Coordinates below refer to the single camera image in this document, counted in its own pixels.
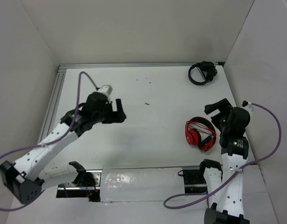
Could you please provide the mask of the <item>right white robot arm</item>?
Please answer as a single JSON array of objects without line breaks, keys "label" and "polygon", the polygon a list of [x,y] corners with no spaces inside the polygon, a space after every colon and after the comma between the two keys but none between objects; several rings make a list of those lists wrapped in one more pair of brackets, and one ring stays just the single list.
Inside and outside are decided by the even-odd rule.
[{"label": "right white robot arm", "polygon": [[200,163],[198,178],[207,184],[209,207],[204,214],[206,224],[248,224],[243,208],[243,169],[249,154],[249,142],[244,136],[250,114],[233,107],[227,99],[206,105],[204,112],[219,113],[211,117],[220,131],[222,164],[205,159]]}]

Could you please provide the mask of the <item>red black headphones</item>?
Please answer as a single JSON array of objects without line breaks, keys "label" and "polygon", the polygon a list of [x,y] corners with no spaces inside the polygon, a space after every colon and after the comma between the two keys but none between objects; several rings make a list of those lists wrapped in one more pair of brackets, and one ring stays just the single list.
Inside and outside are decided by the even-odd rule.
[{"label": "red black headphones", "polygon": [[216,131],[206,118],[193,117],[185,124],[185,138],[189,145],[207,152],[216,143]]}]

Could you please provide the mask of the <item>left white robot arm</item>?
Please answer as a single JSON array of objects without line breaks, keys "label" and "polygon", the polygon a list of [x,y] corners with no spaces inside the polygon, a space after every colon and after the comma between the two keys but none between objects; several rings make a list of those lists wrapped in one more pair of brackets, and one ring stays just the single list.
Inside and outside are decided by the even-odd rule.
[{"label": "left white robot arm", "polygon": [[108,95],[93,92],[86,102],[78,104],[62,117],[56,128],[42,142],[14,162],[4,161],[0,165],[0,175],[5,187],[23,205],[35,201],[42,192],[66,182],[75,186],[83,185],[93,175],[76,161],[67,166],[54,167],[45,171],[48,165],[63,149],[76,141],[97,123],[122,123],[126,119],[121,99],[116,99],[116,111]]}]

